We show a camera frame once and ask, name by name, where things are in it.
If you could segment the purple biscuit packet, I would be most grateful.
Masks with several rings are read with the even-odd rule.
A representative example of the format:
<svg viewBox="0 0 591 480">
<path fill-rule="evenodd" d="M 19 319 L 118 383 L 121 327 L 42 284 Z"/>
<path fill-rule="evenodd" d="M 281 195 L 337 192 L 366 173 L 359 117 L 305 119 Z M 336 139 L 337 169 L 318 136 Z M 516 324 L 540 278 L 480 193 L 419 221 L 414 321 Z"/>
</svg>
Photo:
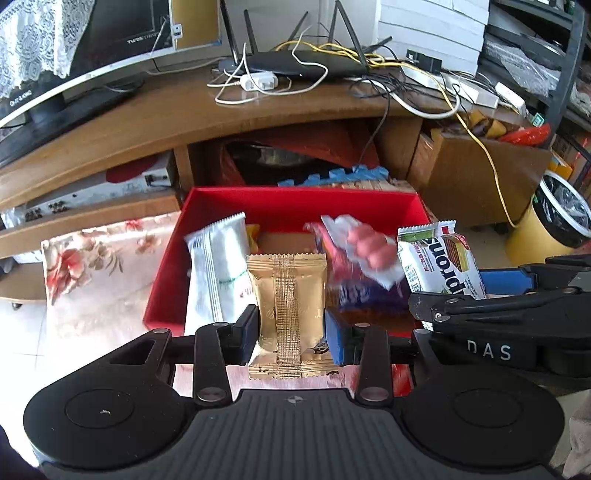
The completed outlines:
<svg viewBox="0 0 591 480">
<path fill-rule="evenodd" d="M 341 310 L 377 309 L 400 313 L 408 309 L 410 293 L 406 277 L 386 289 L 363 275 L 356 266 L 329 270 L 328 303 Z"/>
</svg>

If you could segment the silver white snack packet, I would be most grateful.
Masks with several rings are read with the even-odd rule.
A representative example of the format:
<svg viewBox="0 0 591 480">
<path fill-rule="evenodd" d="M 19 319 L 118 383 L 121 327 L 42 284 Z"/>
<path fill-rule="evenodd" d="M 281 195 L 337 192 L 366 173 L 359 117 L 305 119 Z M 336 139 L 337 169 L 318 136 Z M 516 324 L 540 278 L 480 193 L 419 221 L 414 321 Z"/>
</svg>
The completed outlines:
<svg viewBox="0 0 591 480">
<path fill-rule="evenodd" d="M 256 304 L 247 272 L 245 213 L 231 215 L 184 237 L 191 260 L 184 333 L 211 323 L 235 323 Z"/>
</svg>

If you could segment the sausage vacuum pack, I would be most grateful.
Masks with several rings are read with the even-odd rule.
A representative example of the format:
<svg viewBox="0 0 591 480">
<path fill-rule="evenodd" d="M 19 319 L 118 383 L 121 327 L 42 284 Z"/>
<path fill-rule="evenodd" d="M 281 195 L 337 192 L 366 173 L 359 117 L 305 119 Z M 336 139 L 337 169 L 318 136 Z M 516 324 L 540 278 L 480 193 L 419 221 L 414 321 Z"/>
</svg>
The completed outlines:
<svg viewBox="0 0 591 480">
<path fill-rule="evenodd" d="M 349 262 L 358 266 L 363 275 L 386 290 L 403 280 L 404 269 L 394 238 L 351 215 L 336 218 L 322 215 L 321 220 L 335 246 L 345 252 Z"/>
</svg>

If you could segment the gold foil snack packet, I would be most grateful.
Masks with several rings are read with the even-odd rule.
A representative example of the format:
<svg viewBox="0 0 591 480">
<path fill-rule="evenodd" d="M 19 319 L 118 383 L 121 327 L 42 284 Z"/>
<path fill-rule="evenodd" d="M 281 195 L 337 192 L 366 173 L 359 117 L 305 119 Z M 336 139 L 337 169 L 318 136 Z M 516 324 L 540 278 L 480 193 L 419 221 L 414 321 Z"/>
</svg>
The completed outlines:
<svg viewBox="0 0 591 480">
<path fill-rule="evenodd" d="M 247 257 L 247 271 L 260 317 L 249 376 L 297 380 L 338 371 L 325 341 L 327 256 L 255 254 Z"/>
</svg>

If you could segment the Kaprons white wafer packet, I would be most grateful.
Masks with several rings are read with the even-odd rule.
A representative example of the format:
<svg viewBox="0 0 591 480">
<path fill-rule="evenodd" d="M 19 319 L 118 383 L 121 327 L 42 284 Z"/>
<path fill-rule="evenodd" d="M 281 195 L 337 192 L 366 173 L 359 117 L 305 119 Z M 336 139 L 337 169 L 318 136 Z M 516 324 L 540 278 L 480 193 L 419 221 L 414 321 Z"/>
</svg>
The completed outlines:
<svg viewBox="0 0 591 480">
<path fill-rule="evenodd" d="M 412 293 L 487 297 L 472 249 L 456 232 L 455 220 L 400 228 L 397 242 Z"/>
</svg>

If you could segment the blue red spicy snack bag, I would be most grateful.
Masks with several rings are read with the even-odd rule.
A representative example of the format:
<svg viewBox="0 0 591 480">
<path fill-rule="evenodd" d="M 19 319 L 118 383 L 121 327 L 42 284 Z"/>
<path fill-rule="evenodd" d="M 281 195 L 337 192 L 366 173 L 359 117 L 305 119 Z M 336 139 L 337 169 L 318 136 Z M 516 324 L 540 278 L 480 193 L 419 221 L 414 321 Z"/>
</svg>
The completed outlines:
<svg viewBox="0 0 591 480">
<path fill-rule="evenodd" d="M 304 230 L 315 236 L 315 248 L 318 253 L 327 256 L 330 283 L 341 283 L 356 278 L 356 266 L 346 257 L 346 251 L 335 245 L 324 224 L 310 222 L 304 225 Z"/>
</svg>

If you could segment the red yellow snack packet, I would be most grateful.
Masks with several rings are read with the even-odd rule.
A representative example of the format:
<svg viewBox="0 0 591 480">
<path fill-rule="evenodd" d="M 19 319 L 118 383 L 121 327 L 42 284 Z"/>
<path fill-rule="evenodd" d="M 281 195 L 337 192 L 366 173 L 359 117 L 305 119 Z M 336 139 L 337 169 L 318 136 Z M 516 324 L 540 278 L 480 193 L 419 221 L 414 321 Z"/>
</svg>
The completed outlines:
<svg viewBox="0 0 591 480">
<path fill-rule="evenodd" d="M 245 225 L 247 241 L 249 242 L 249 253 L 250 254 L 257 254 L 259 253 L 259 233 L 260 233 L 260 226 L 259 224 L 246 224 Z"/>
</svg>

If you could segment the yellow trash bin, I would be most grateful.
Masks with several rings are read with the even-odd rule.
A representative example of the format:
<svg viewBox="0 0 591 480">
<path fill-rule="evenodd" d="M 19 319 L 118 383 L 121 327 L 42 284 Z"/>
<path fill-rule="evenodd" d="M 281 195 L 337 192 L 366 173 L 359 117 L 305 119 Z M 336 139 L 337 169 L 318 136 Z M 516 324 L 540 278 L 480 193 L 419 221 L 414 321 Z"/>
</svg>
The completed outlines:
<svg viewBox="0 0 591 480">
<path fill-rule="evenodd" d="M 506 256 L 514 266 L 543 263 L 572 253 L 590 240 L 590 207 L 578 191 L 547 170 L 529 207 L 507 238 Z"/>
</svg>

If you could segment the wooden TV cabinet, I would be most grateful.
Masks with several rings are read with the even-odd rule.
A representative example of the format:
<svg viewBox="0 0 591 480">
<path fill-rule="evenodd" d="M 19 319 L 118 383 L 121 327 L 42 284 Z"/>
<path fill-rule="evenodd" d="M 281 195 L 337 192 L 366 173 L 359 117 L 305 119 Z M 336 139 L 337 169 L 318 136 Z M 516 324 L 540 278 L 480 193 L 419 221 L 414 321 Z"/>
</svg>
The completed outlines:
<svg viewBox="0 0 591 480">
<path fill-rule="evenodd" d="M 195 180 L 189 147 L 216 138 L 301 123 L 379 118 L 390 113 L 377 139 L 403 178 L 422 119 L 381 97 L 356 98 L 349 83 L 322 83 L 308 93 L 260 96 L 237 106 L 218 105 L 205 71 L 153 78 L 131 99 L 37 148 L 1 170 L 1 208 L 19 206 L 90 175 L 163 151 L 174 153 L 180 187 Z"/>
</svg>

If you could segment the blue foam mat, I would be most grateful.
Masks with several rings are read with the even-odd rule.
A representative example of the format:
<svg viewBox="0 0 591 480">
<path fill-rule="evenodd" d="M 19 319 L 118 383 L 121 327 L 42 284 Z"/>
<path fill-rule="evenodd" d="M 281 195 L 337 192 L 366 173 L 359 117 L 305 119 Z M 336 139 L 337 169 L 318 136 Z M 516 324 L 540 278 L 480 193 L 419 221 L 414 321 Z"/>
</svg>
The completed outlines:
<svg viewBox="0 0 591 480">
<path fill-rule="evenodd" d="M 367 165 L 356 165 L 351 169 L 338 168 L 328 172 L 327 175 L 321 174 L 308 175 L 304 181 L 297 183 L 296 180 L 284 180 L 277 183 L 279 187 L 319 187 L 332 184 L 353 183 L 358 181 L 386 181 L 389 179 L 389 171 L 378 166 L 369 168 Z"/>
</svg>

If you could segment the silver DVD player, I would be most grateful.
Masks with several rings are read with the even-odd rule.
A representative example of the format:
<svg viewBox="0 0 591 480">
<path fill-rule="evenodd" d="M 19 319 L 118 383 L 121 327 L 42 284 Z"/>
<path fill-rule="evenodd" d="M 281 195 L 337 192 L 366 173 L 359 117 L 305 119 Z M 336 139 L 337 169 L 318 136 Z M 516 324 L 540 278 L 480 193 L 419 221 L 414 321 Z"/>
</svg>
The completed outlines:
<svg viewBox="0 0 591 480">
<path fill-rule="evenodd" d="M 69 210 L 173 188 L 177 170 L 171 150 L 143 157 L 75 181 L 17 207 L 3 210 L 6 229 Z"/>
</svg>

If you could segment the red plastic bag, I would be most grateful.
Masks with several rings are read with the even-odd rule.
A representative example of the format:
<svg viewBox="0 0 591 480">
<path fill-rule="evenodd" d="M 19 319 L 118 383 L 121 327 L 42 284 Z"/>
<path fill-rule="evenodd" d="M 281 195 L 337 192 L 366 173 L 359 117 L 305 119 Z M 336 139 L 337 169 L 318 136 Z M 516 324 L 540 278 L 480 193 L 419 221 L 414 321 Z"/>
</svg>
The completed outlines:
<svg viewBox="0 0 591 480">
<path fill-rule="evenodd" d="M 337 168 L 380 166 L 370 129 L 362 120 L 332 120 L 256 130 L 213 143 L 211 182 L 270 186 Z"/>
</svg>

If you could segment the white power strip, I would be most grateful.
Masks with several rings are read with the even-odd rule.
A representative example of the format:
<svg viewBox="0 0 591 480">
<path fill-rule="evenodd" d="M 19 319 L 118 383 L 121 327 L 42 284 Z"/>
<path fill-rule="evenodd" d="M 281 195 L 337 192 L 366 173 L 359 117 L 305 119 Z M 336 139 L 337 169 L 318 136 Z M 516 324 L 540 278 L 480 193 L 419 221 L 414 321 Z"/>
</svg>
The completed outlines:
<svg viewBox="0 0 591 480">
<path fill-rule="evenodd" d="M 418 68 L 411 68 L 409 65 L 403 66 L 402 71 L 405 77 L 414 84 L 436 91 L 439 90 L 439 87 L 445 88 L 449 95 L 459 95 L 465 104 L 493 110 L 501 107 L 521 116 L 526 113 L 525 103 L 523 101 L 519 104 L 512 103 L 512 100 L 520 100 L 520 97 L 504 86 L 502 86 L 502 91 L 509 94 L 510 97 L 499 94 L 495 88 L 487 85 L 481 86 L 476 80 L 453 73 L 443 72 L 435 75 L 425 73 Z"/>
</svg>

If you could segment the white power adapter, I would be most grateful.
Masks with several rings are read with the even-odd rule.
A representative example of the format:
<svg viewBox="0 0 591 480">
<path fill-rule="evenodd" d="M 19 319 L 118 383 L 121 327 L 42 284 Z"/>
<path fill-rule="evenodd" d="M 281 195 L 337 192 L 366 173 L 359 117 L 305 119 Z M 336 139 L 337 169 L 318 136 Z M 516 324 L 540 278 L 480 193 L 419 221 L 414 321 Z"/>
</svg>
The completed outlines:
<svg viewBox="0 0 591 480">
<path fill-rule="evenodd" d="M 269 71 L 243 74 L 239 78 L 239 85 L 246 92 L 273 91 L 279 83 L 276 75 Z"/>
</svg>

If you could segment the black wifi router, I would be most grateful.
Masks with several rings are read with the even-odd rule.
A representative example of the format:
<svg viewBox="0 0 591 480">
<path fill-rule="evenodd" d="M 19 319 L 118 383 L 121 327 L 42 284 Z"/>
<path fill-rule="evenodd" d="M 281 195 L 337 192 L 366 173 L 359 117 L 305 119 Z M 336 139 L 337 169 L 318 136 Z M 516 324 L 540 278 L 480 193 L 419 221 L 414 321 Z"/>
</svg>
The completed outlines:
<svg viewBox="0 0 591 480">
<path fill-rule="evenodd" d="M 218 63 L 217 70 L 221 74 L 230 74 L 235 68 L 238 68 L 238 74 L 245 74 L 247 66 L 249 71 L 254 73 L 270 72 L 290 79 L 318 80 L 324 74 L 325 79 L 346 78 L 363 76 L 370 70 L 367 54 L 363 51 L 359 38 L 353 29 L 353 24 L 349 20 L 341 1 L 335 1 L 335 7 L 332 10 L 332 22 L 328 37 L 329 45 L 311 45 L 304 49 L 301 49 L 304 41 L 297 41 L 296 35 L 300 32 L 308 13 L 304 13 L 304 16 L 298 21 L 297 27 L 294 28 L 283 46 L 277 46 L 269 51 L 259 51 L 252 29 L 252 21 L 250 21 L 249 17 L 249 10 L 243 10 L 246 32 L 249 37 L 246 46 L 250 48 L 250 53 L 246 54 L 245 63 L 242 67 L 238 66 L 239 62 L 242 61 L 242 53 L 238 52 L 238 43 L 235 40 L 235 33 L 229 19 L 228 7 L 226 7 L 224 1 L 219 2 L 219 7 L 221 7 L 221 18 L 225 33 L 228 36 L 230 49 L 230 56 L 222 58 Z M 339 44 L 332 46 L 332 41 L 335 40 L 335 23 L 338 16 L 341 16 L 346 31 L 349 33 L 349 39 L 353 43 L 352 53 L 349 53 L 346 49 L 344 49 L 344 52 L 339 53 L 337 51 Z"/>
</svg>

